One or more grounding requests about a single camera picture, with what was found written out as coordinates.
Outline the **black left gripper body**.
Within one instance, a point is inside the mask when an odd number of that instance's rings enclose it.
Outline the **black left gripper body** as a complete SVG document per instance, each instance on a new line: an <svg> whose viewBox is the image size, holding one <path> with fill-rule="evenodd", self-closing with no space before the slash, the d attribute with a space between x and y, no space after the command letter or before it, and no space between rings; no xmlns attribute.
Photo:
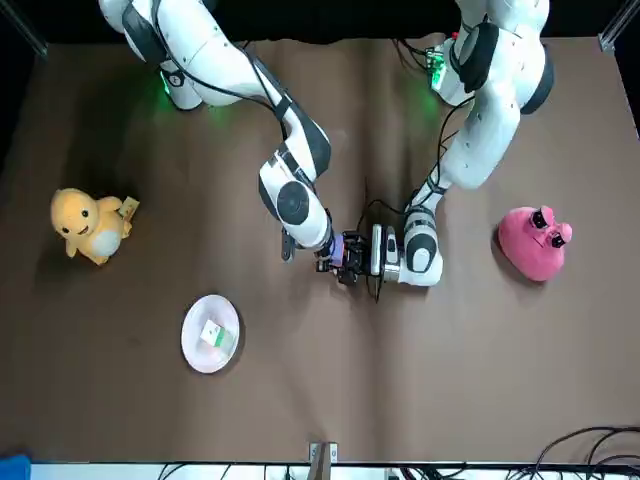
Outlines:
<svg viewBox="0 0 640 480"><path fill-rule="evenodd" d="M360 279L367 280L371 274L371 241L358 231L354 233L354 237L353 279L354 283L357 283Z"/></svg>

